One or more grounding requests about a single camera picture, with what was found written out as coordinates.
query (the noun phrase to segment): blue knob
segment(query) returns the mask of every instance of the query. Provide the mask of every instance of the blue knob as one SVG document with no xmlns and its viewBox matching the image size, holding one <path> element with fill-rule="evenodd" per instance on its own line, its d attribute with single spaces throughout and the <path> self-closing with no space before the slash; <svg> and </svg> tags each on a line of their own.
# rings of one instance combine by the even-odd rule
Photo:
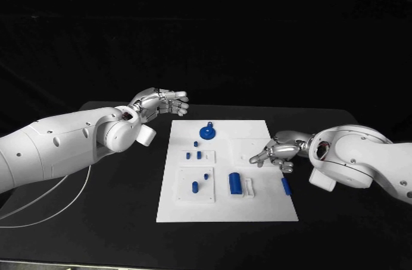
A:
<svg viewBox="0 0 412 270">
<path fill-rule="evenodd" d="M 208 126 L 203 127 L 203 129 L 200 130 L 200 137 L 203 139 L 210 140 L 214 138 L 216 135 L 217 135 L 217 132 L 213 128 L 213 123 L 208 122 Z"/>
<path fill-rule="evenodd" d="M 200 191 L 200 184 L 197 181 L 192 182 L 191 184 L 191 191 L 197 194 Z"/>
</svg>

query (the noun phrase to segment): white board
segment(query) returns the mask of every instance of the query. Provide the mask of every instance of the white board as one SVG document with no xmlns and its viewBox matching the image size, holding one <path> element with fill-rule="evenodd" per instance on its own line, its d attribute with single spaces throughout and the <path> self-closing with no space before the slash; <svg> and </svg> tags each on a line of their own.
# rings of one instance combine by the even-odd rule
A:
<svg viewBox="0 0 412 270">
<path fill-rule="evenodd" d="M 200 129 L 207 120 L 172 122 L 166 165 L 164 172 L 162 192 L 158 208 L 158 222 L 236 222 L 236 221 L 298 221 L 291 196 L 285 194 L 282 185 L 284 174 L 279 167 L 269 162 L 263 168 L 246 164 L 239 157 L 255 156 L 270 140 L 265 121 L 210 120 L 217 131 L 214 139 L 200 137 Z M 177 201 L 181 170 L 188 168 L 182 152 L 214 151 L 213 168 L 214 203 L 188 200 Z M 246 194 L 246 178 L 252 179 L 255 196 L 230 197 L 229 174 L 240 173 L 242 186 Z"/>
</svg>

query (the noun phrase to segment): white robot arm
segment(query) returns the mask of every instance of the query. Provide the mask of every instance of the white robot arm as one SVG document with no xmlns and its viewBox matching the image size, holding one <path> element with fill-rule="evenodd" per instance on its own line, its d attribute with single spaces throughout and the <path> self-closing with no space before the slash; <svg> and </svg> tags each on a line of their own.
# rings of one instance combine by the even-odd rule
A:
<svg viewBox="0 0 412 270">
<path fill-rule="evenodd" d="M 161 113 L 182 116 L 187 92 L 151 88 L 127 106 L 98 108 L 44 118 L 0 138 L 0 193 L 36 181 L 75 173 L 135 141 L 149 146 L 148 123 Z"/>
<path fill-rule="evenodd" d="M 327 191 L 337 182 L 369 188 L 375 180 L 395 198 L 412 204 L 412 143 L 393 144 L 360 125 L 343 125 L 312 135 L 282 131 L 250 163 L 262 167 L 270 159 L 282 172 L 292 172 L 289 160 L 295 155 L 310 158 L 310 182 Z"/>
</svg>

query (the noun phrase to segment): blue object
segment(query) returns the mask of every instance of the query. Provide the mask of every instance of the blue object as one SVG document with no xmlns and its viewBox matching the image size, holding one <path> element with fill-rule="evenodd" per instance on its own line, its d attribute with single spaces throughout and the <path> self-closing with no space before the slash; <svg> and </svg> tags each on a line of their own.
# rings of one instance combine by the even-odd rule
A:
<svg viewBox="0 0 412 270">
<path fill-rule="evenodd" d="M 203 129 L 200 130 L 200 137 L 203 139 L 210 140 L 214 138 L 216 135 L 217 135 L 217 132 L 213 128 L 213 123 L 208 122 L 208 126 L 203 127 Z"/>
<path fill-rule="evenodd" d="M 230 193 L 231 194 L 243 194 L 240 174 L 239 173 L 230 173 Z"/>
<path fill-rule="evenodd" d="M 197 181 L 192 182 L 191 184 L 191 191 L 197 194 L 200 191 L 200 184 Z"/>
<path fill-rule="evenodd" d="M 292 192 L 291 192 L 291 188 L 289 188 L 289 184 L 288 184 L 286 178 L 282 178 L 282 184 L 284 184 L 285 193 L 289 196 Z"/>
</svg>

